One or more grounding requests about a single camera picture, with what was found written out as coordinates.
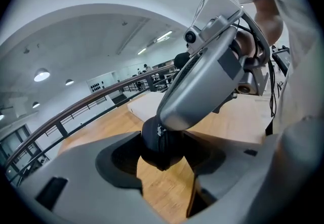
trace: person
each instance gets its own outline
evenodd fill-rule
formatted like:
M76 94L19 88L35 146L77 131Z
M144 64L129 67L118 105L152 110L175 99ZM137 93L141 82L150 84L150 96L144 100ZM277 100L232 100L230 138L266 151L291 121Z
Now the person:
M322 117L324 88L321 29L307 0L238 0L240 5L253 3L255 22L269 46L281 36L284 23L289 32L291 66L273 119L273 133L280 133L292 123L307 117ZM253 56L255 44L246 31L235 39L242 53Z
M152 67L148 66L147 64L144 64L144 68L147 72L152 71Z
M174 66L178 69L182 69L189 61L190 54L188 52L180 53L174 58Z

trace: wooden floor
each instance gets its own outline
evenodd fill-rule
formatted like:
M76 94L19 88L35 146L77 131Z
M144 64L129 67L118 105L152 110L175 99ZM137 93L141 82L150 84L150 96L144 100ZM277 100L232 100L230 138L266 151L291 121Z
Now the wooden floor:
M59 153L77 145L141 130L142 126L143 122L130 113L125 104L64 140ZM208 115L190 130L197 135L206 134L255 143L261 143L264 136L257 105L254 99L245 95L239 95L238 99L225 104L219 114ZM137 176L142 180L144 199L166 221L179 223L186 219L193 172L184 158L164 172L140 158Z

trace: wooden handrail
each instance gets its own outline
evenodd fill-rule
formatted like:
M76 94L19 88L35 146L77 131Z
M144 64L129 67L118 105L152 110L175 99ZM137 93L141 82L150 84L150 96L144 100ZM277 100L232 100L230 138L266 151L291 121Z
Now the wooden handrail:
M29 146L36 139L38 139L40 136L42 136L46 131L48 131L50 128L52 128L53 126L58 124L61 120L63 120L67 116L71 115L72 113L76 112L77 110L81 109L82 107L88 105L89 103L91 103L97 99L100 99L103 96L106 96L109 93L115 92L129 84L143 80L147 77L151 77L151 75L153 75L153 74L159 73L161 71L169 70L173 67L174 67L174 65L167 65L167 66L140 74L138 76L128 78L121 82L115 83L105 89L102 89L96 93L93 93L93 94L83 98L82 100L76 102L75 104L71 105L67 109L58 113L56 116L52 117L50 120L46 121L37 130L35 130L27 139L25 139L18 146L18 148L12 153L12 155L7 159L7 161L4 165L5 169L7 169L10 166L10 164L13 162L13 160L25 149L25 147Z

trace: metal railing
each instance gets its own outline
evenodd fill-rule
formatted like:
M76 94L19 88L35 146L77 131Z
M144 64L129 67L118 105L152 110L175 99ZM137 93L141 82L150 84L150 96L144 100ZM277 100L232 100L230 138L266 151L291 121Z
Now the metal railing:
M32 150L33 148L35 148L34 146L33 146L33 144L30 144L29 146L28 146L28 150ZM17 160L17 161L19 161L24 155L26 155L28 152L27 152L27 150L24 150L23 152L21 152L20 153L20 155L18 155L16 158L15 158L15 160Z
M44 123L42 126L40 126L36 131L34 131L23 143L21 143L21 145L7 159L7 161L4 165L4 168L7 169L11 164L14 164L14 160L24 151L24 149L26 147L30 146L33 142L35 142L35 140L37 140L43 134L49 135L50 133L58 130L61 133L62 137L59 138L54 143L52 143L49 147L47 147L46 149L44 149L43 151L41 151L37 155L35 155L14 177L12 177L9 180L9 182L12 182L17 176L21 175L25 171L25 169L27 169L28 166L33 164L33 162L35 162L39 157L41 157L42 155L47 153L54 146L56 146L57 144L62 142L64 139L68 138L69 136L71 136L72 134L74 134L75 132L80 130L81 128L85 127L92 121L96 120L97 118L99 118L99 117L103 116L104 114L110 112L111 110L125 104L126 102L132 100L136 96L138 96L146 91L151 91L151 92L156 92L158 90L160 90L161 92L165 91L168 88L168 86L171 84L170 81L174 76L172 75L172 76L169 76L162 80L154 80L152 78L152 76L156 75L159 72L162 73L163 71L170 70L173 67L174 67L173 65L161 67L161 68L152 70L150 72L140 74L136 77L132 77L132 78L126 79L124 81L118 82L110 87L107 87L101 91L91 94L88 97L76 102L69 108L65 109L61 113L57 114L56 116L54 116L53 118L48 120L46 123ZM130 90L130 87L129 87L130 85L133 85L133 84L136 85L136 83L140 82L140 81L142 81L142 83L145 83L145 84L143 84L144 88L137 88L136 89L137 92L134 95L132 95L132 96L120 101L119 103L115 104L114 106L102 111L101 113L97 114L96 116L94 116L93 118L84 122L82 125L78 126L77 128L73 129L70 132L67 132L66 129L64 128L63 125L65 123L67 123L70 120L73 120L73 118L75 118L75 117L77 117L77 115L81 114L82 113L81 111L83 111L85 108L90 109L93 103L96 103L100 99L103 99L103 98L105 99L105 96L112 92L115 92L115 91L118 91L121 89L124 89L124 90L129 89Z

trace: gray plastic housing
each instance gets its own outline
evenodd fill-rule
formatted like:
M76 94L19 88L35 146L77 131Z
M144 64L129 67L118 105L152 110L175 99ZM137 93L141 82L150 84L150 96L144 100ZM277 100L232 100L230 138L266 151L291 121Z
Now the gray plastic housing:
M103 150L114 145L117 150L139 134L121 134L71 148L24 180L18 193L45 223L165 223L137 188L112 185L96 168L96 158ZM321 119L304 119L281 136L267 136L262 145L184 134L188 141L185 157L195 173L193 194L203 194L209 205L185 223L265 223L318 170L324 154ZM246 154L246 149L257 151L256 156ZM68 183L49 211L35 197L53 176L66 178Z
M236 35L230 26L192 57L164 95L157 115L168 130L185 130L221 104L244 75L228 46Z

